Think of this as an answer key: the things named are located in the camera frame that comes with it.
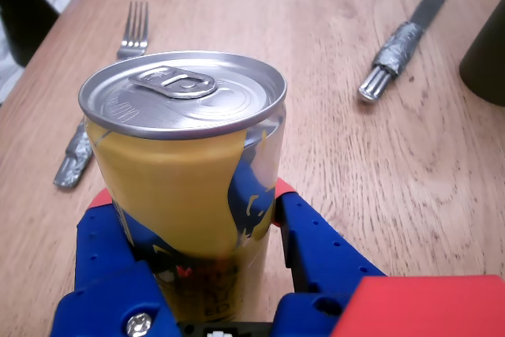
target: wooden table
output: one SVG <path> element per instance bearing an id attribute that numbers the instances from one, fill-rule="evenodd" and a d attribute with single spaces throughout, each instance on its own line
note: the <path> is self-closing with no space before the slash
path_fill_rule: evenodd
<path id="1" fill-rule="evenodd" d="M 76 224 L 103 188 L 52 180 L 84 80 L 114 61 L 130 0 L 73 0 L 0 109 L 0 335 L 45 335 L 73 289 Z M 420 0 L 144 0 L 149 53 L 216 50 L 281 70 L 290 87 L 279 175 L 388 275 L 505 275 L 505 110 L 458 64 L 499 0 L 447 0 L 406 72 L 356 100 L 380 45 Z M 273 231 L 259 320 L 292 291 Z"/>

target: pull tab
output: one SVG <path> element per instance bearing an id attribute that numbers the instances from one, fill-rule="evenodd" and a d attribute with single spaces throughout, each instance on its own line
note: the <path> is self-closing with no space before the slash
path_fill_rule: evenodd
<path id="1" fill-rule="evenodd" d="M 175 99 L 196 99 L 217 89 L 214 78 L 170 66 L 160 66 L 130 78 L 130 82 Z"/>

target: can lid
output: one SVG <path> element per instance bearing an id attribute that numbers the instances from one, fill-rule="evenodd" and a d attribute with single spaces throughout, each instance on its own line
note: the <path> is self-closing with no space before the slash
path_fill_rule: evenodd
<path id="1" fill-rule="evenodd" d="M 273 67 L 240 55 L 181 51 L 117 62 L 82 86 L 87 117 L 152 140 L 217 136 L 267 118 L 286 97 Z"/>

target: metal utensil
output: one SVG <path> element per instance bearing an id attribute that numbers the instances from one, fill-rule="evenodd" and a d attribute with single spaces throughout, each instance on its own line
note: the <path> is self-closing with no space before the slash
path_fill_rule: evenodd
<path id="1" fill-rule="evenodd" d="M 148 4 L 130 2 L 125 34 L 118 49 L 118 60 L 140 57 L 148 47 Z M 65 158 L 54 177 L 53 183 L 63 189 L 74 188 L 92 157 L 92 147 L 84 130 L 84 120 L 65 150 Z"/>
<path id="2" fill-rule="evenodd" d="M 409 21 L 401 24 L 377 53 L 372 72 L 358 89 L 361 100 L 376 102 L 389 82 L 402 73 L 423 33 L 445 0 L 421 0 Z"/>

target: can rim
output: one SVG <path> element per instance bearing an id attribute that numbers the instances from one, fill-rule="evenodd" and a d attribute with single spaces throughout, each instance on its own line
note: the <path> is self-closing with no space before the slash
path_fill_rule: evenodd
<path id="1" fill-rule="evenodd" d="M 96 124 L 102 126 L 105 129 L 110 130 L 111 132 L 116 132 L 120 133 L 126 136 L 130 137 L 139 137 L 147 140 L 192 140 L 192 139 L 199 139 L 199 138 L 206 138 L 206 137 L 215 137 L 215 136 L 221 136 L 223 134 L 228 134 L 232 132 L 237 132 L 238 130 L 243 130 L 251 125 L 255 125 L 259 122 L 262 122 L 266 118 L 268 118 L 271 114 L 275 112 L 275 110 L 280 107 L 284 99 L 286 98 L 287 94 L 287 82 L 286 78 L 273 66 L 267 64 L 266 62 L 260 61 L 255 58 L 247 57 L 241 54 L 233 54 L 233 53 L 225 53 L 221 51 L 168 51 L 168 52 L 162 52 L 162 53 L 154 53 L 154 54 L 147 54 L 141 57 L 134 57 L 134 58 L 128 58 L 124 61 L 121 62 L 127 62 L 127 61 L 132 61 L 136 60 L 139 58 L 145 58 L 145 57 L 156 57 L 156 56 L 163 56 L 167 54 L 222 54 L 228 57 L 235 57 L 235 58 L 246 58 L 248 60 L 251 60 L 251 62 L 258 63 L 262 66 L 268 67 L 270 70 L 273 70 L 277 75 L 282 78 L 282 91 L 280 96 L 273 101 L 270 105 L 265 107 L 263 110 L 260 112 L 254 114 L 254 115 L 249 115 L 243 118 L 238 118 L 236 120 L 232 121 L 227 121 L 227 122 L 221 122 L 221 123 L 216 123 L 215 125 L 212 126 L 203 126 L 203 127 L 196 127 L 196 128 L 191 128 L 191 129 L 165 129 L 165 128 L 152 128 L 152 127 L 147 127 L 147 126 L 137 126 L 137 125 L 124 125 L 124 124 L 119 124 L 116 122 L 112 122 L 108 118 L 102 116 L 101 114 L 98 114 L 94 112 L 93 110 L 90 110 L 88 108 L 88 103 L 84 99 L 83 95 L 83 90 L 86 87 L 86 85 L 96 76 L 101 74 L 103 71 L 109 69 L 111 66 L 117 65 L 118 63 L 115 62 L 111 65 L 108 65 L 101 70 L 97 71 L 96 73 L 93 73 L 80 87 L 79 90 L 79 96 L 78 96 L 78 101 L 79 101 L 79 106 L 84 112 L 84 115 L 87 118 L 90 118 L 93 122 Z"/>

